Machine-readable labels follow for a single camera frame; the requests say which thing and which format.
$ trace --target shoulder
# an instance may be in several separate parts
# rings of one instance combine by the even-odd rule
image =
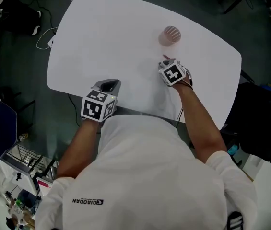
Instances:
[[[223,181],[228,214],[240,212],[245,229],[250,229],[257,218],[257,193],[252,181],[224,151],[212,154],[206,165],[213,168]]]

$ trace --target hand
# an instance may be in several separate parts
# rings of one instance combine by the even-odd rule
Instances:
[[[190,84],[190,80],[189,80],[189,75],[188,74],[186,74],[186,76],[185,76],[185,78],[183,80],[185,82],[187,82],[187,83]],[[172,87],[175,90],[177,90],[178,92],[180,92],[184,88],[189,88],[188,86],[186,86],[186,84],[182,80],[180,80],[179,82],[175,83]]]

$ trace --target dark floor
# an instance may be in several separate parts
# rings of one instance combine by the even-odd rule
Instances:
[[[32,0],[20,1],[30,3]],[[216,0],[144,1],[175,11],[217,34],[241,53],[242,69],[257,84],[271,83],[271,23],[263,0],[251,0],[253,10],[242,1],[226,15],[222,14],[224,9]],[[40,0],[41,6],[51,10],[54,26],[59,25],[70,3],[71,0]],[[38,10],[36,3],[31,7]],[[44,11],[42,32],[48,28],[49,15]],[[15,92],[22,92],[19,97],[22,102],[36,100],[34,125],[24,145],[45,156],[59,158],[77,130],[77,125],[75,110],[67,94],[53,91],[47,86],[50,49],[36,48],[41,33],[37,36],[9,32],[1,34],[0,86],[10,86]],[[39,46],[46,47],[51,37],[49,32]],[[80,97],[72,98],[79,110]],[[179,125],[179,133],[185,139],[182,124]]]

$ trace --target white table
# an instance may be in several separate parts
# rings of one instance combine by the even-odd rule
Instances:
[[[164,47],[158,36],[168,25],[182,38]],[[222,128],[236,96],[241,55],[199,24],[141,0],[73,0],[51,49],[47,84],[83,96],[97,81],[120,79],[119,106],[175,120],[181,101],[158,75],[162,54],[190,70],[194,91]]]

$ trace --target chair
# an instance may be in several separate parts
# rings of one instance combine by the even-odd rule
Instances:
[[[244,152],[271,163],[271,92],[251,82],[239,84],[221,133],[237,138]]]
[[[31,101],[18,110],[18,113],[35,103]],[[19,133],[17,133],[18,120],[17,112],[10,108],[7,104],[0,101],[0,159],[2,156],[12,149]]]

